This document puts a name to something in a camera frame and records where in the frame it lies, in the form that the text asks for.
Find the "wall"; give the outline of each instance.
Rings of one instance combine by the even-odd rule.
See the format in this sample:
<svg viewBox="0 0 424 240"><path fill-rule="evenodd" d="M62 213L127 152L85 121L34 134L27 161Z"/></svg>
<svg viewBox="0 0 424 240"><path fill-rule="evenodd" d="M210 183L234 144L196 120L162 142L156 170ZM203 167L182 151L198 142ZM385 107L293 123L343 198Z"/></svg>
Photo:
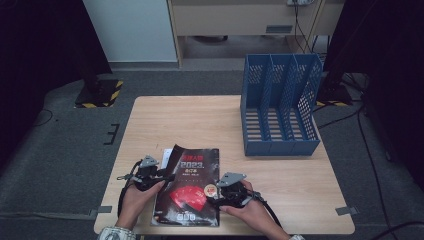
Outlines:
<svg viewBox="0 0 424 240"><path fill-rule="evenodd" d="M177 62L166 0L83 0L109 62Z"/></svg>

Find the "gray floor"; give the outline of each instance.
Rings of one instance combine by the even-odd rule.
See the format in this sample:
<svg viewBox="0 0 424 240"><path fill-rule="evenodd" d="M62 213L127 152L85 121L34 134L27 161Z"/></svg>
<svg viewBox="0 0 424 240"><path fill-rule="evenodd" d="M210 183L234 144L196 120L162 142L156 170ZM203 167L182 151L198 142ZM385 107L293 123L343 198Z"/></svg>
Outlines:
<svg viewBox="0 0 424 240"><path fill-rule="evenodd" d="M246 42L243 42L242 37L230 36L227 44L231 46L238 42L238 45L243 43L254 48L263 43L264 46L269 44L271 50L268 52L287 50L284 45L280 49L278 44L273 45L275 42L261 38L245 39ZM86 215L90 210L97 209L132 104L138 96L240 94L244 60L238 54L243 54L240 52L244 50L236 48L233 52L234 47L228 47L226 43L190 41L193 53L186 54L182 68L115 69L113 77L122 79L124 84L113 107L74 108L82 81L50 92L46 96L46 110L40 112L39 119L34 123L41 126L28 132L12 164L0 179L0 212ZM220 49L224 48L220 54L216 51L217 45L221 45ZM247 52L265 53L267 50L264 46L258 52ZM354 99L359 99L355 90L349 90ZM325 107L318 110L314 117L317 125L321 126L355 112L360 105L357 102L348 107ZM385 151L371 123L363 114L360 116L391 224L423 221L424 193L414 184L401 163L386 160ZM104 145L110 141L108 132L114 130L111 124L120 124L120 128L114 144ZM352 216L356 227L352 235L305 237L313 240L371 239L386 230L387 226L357 118L354 116L325 127L320 134L347 205L356 207L360 213ZM0 218L0 239L95 239L93 225L93 220L3 217ZM397 231L396 235L398 239L423 239L424 228L406 227ZM387 236L382 239L395 238Z"/></svg>

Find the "white cabinet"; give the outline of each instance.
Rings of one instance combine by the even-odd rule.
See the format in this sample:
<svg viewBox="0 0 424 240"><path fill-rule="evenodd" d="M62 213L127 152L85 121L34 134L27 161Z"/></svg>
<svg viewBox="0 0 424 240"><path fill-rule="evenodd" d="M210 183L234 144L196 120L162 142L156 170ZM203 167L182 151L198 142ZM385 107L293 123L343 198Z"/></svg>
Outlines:
<svg viewBox="0 0 424 240"><path fill-rule="evenodd" d="M312 0L295 8L287 0L168 0L180 63L187 36L284 35L291 50L299 52L305 39L333 33L343 4Z"/></svg>
<svg viewBox="0 0 424 240"><path fill-rule="evenodd" d="M176 62L166 0L83 0L109 62Z"/></svg>

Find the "yellow black tape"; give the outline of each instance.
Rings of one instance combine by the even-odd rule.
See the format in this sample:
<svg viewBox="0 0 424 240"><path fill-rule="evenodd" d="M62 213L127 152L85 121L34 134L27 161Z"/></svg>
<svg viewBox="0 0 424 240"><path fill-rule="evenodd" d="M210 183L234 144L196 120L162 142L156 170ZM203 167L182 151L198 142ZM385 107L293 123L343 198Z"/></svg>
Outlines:
<svg viewBox="0 0 424 240"><path fill-rule="evenodd" d="M339 107L345 107L349 106L350 104L340 101L317 101L317 106L339 106Z"/></svg>
<svg viewBox="0 0 424 240"><path fill-rule="evenodd" d="M121 87L124 81L118 81L115 86L115 90L112 93L110 100L108 102L103 103L82 103L82 104L75 104L76 108L96 108L96 107L111 107L115 103L116 98L119 95L119 92L121 91Z"/></svg>

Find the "black cable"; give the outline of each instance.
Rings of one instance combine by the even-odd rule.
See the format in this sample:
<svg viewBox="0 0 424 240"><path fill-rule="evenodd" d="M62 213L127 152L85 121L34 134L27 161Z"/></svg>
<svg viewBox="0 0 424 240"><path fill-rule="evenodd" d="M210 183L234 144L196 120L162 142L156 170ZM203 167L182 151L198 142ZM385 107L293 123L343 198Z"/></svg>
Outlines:
<svg viewBox="0 0 424 240"><path fill-rule="evenodd" d="M305 40L306 47L308 47L309 52L312 53L311 47L309 46L309 43L308 43L308 40L306 39L306 36L303 33L302 28L300 27L300 24L299 24L299 4L297 3L297 0L293 0L293 3L294 3L295 18L296 18L296 23L295 23L295 26L294 26L294 38L296 39L296 42L300 47L300 44L297 41L297 34L296 34L296 29L299 28L300 33L302 34L302 37Z"/></svg>
<svg viewBox="0 0 424 240"><path fill-rule="evenodd" d="M385 205L385 203L384 203L384 199L383 199L383 193L382 193L382 191L381 191L381 185L380 185L380 180L379 180L379 178L378 178L378 174L377 174L377 170L376 170L376 168L375 168L375 164L374 164L374 159L372 158L372 156L371 156L371 151L370 151L370 148L369 148L369 146L368 146L368 143L367 143L367 139L365 138L365 134L364 134L364 130L363 130L363 128L362 128L362 124L361 124L361 111L358 111L357 112L357 120L358 120L358 126L359 126L359 130L360 130L360 132L361 132L361 136L362 136L362 140L364 141L364 144L365 144L365 148L366 148L366 150L367 150L367 154L368 154L368 158L369 158L369 160L370 160L370 163L371 163L371 167L372 167L372 170L373 170L373 172L374 172L374 178L375 178L375 182L376 182L376 184L377 184L377 190L378 190L378 195L379 195L379 197L380 197L380 203L381 203L381 208L382 208L382 211L383 211L383 214L384 214L384 219L385 219L385 221L386 221L386 224L387 224L387 227L389 228L389 229L391 229L392 228L392 225L390 224L390 220L389 220L389 216L387 215L387 211L386 211L386 205ZM391 232L391 234L392 234L392 236L393 236L393 238L394 239L398 239L397 237L396 237L396 235L395 235L395 233L394 232Z"/></svg>
<svg viewBox="0 0 424 240"><path fill-rule="evenodd" d="M406 223L399 224L399 225L397 225L397 226L395 226L395 227L393 227L391 229L388 229L388 230L386 230L386 231L378 234L377 236L371 238L371 240L380 239L381 237L384 237L384 236L386 236L389 233L393 233L396 230L399 230L399 229L404 228L404 227L407 227L407 226L412 226L412 225L423 225L424 226L424 222L414 221L414 222L406 222Z"/></svg>
<svg viewBox="0 0 424 240"><path fill-rule="evenodd" d="M299 41L297 40L297 0L294 0L294 13L295 13L295 17L296 17L296 21L295 21L295 25L294 25L294 40L296 40L297 45L299 46L300 49L302 49L302 53L305 53L305 49L302 47L302 45L300 45Z"/></svg>
<svg viewBox="0 0 424 240"><path fill-rule="evenodd" d="M377 4L378 1L379 0L374 0L372 3L369 4L369 7L368 7L367 11L365 12L365 14L363 14L361 21L355 26L354 31L352 31L352 34L350 34L349 38L347 39L347 41L343 45L343 47L337 52L337 54L335 54L335 57L333 58L333 61L332 61L332 67L331 67L334 72L337 72L338 70L342 70L341 68L343 67L343 64L347 61L346 57L344 56L344 55L346 55L346 52L347 52L346 49L348 49L348 46L350 45L350 43L355 38L356 34L358 33L358 31L362 27L362 24L364 24L365 19L368 17L371 10L373 10L374 6Z"/></svg>
<svg viewBox="0 0 424 240"><path fill-rule="evenodd" d="M46 120L46 121L44 121L43 123L33 125L33 127L39 127L39 126L42 126L42 125L44 125L44 124L46 124L46 123L50 122L50 120L52 120L52 118L53 118L53 112L52 112L52 111L50 111L50 110L48 110L48 109L45 109L45 108L44 108L43 110L41 110L41 111L46 111L46 112L50 113L50 117L49 117L49 119L47 119L47 120Z"/></svg>
<svg viewBox="0 0 424 240"><path fill-rule="evenodd" d="M331 35L328 35L327 36L327 52L328 52L328 49L330 48L330 41L331 41Z"/></svg>
<svg viewBox="0 0 424 240"><path fill-rule="evenodd" d="M121 189L121 193L119 194L119 199L118 199L118 217L119 215L121 215L121 211L122 211L122 204L124 202L124 197L125 194L127 193L128 188L133 184L132 182L132 177L134 176L134 170L137 166L139 166L139 164L142 161L138 161L134 164L134 166L131 169L131 172L129 174L126 174L125 176L120 176L117 177L116 180L127 180L125 182L124 187Z"/></svg>
<svg viewBox="0 0 424 240"><path fill-rule="evenodd" d="M357 81L356 81L356 79L355 79L355 77L353 76L353 74L352 73L345 73L345 76L346 77L348 77L351 81L352 81L352 84L354 84L355 85L355 88L356 89L359 89L358 91L360 91L361 93L364 93L365 92L365 87L362 87Z"/></svg>
<svg viewBox="0 0 424 240"><path fill-rule="evenodd" d="M365 106L364 105L362 105L358 110L356 110L354 113L352 113L352 114L349 114L349 115L347 115L346 117L342 117L342 118L339 118L339 119L336 119L336 120L333 120L333 121L331 121L331 122L328 122L328 123L326 123L326 124L323 124L323 125L321 125L321 126L318 126L318 129L323 129L323 128L325 128L325 127L327 127L327 126L329 126L329 125L331 125L331 124L334 124L334 123L337 123L337 122L340 122L340 121L343 121L343 120L345 120L345 119L348 119L348 118L350 118L350 117L353 117L353 116L355 116L358 112L360 112L363 108L364 108Z"/></svg>
<svg viewBox="0 0 424 240"><path fill-rule="evenodd" d="M274 222L278 226L283 227L283 226L281 226L281 223L278 220L277 215L275 215L274 211L271 209L271 207L269 206L269 204L266 201L261 201L261 203L265 206L266 210L269 212L269 214L271 215L271 217L274 219Z"/></svg>
<svg viewBox="0 0 424 240"><path fill-rule="evenodd" d="M311 51L312 53L315 53L314 48L315 48L315 44L317 43L317 40L318 40L318 36L315 36L314 41L312 42L312 51Z"/></svg>
<svg viewBox="0 0 424 240"><path fill-rule="evenodd" d="M358 92L360 92L360 93L364 93L363 91L362 91L362 88L361 87L359 87L359 86L357 86L356 84L353 84L353 83L350 83L350 82L348 82L348 81L346 81L346 80L342 80L341 81L342 83L344 83L344 84L346 84L346 85L348 85L349 87L351 87L351 88L353 88L353 89L355 89L355 90L357 90Z"/></svg>
<svg viewBox="0 0 424 240"><path fill-rule="evenodd" d="M321 107L319 107L319 108L314 109L312 112L318 112L319 110L321 110L321 109L323 109L323 108L325 108L325 107L327 107L327 106L328 106L328 105L321 106Z"/></svg>
<svg viewBox="0 0 424 240"><path fill-rule="evenodd" d="M362 73L362 76L365 77L364 89L367 89L368 88L369 81L370 81L370 77L367 74L364 74L364 73Z"/></svg>

